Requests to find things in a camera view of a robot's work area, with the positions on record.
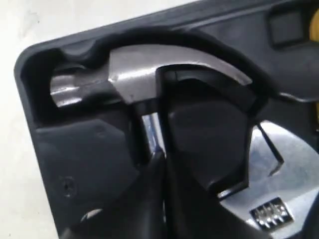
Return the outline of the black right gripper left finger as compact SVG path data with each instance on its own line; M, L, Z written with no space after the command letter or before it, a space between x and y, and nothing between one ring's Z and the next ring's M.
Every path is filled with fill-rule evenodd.
M164 239L165 156L152 155L136 181L111 205L67 228L63 239Z

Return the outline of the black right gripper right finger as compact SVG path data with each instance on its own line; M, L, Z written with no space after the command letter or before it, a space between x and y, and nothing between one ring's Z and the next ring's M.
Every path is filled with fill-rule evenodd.
M166 221L174 239L268 239L220 205L176 156L166 158Z

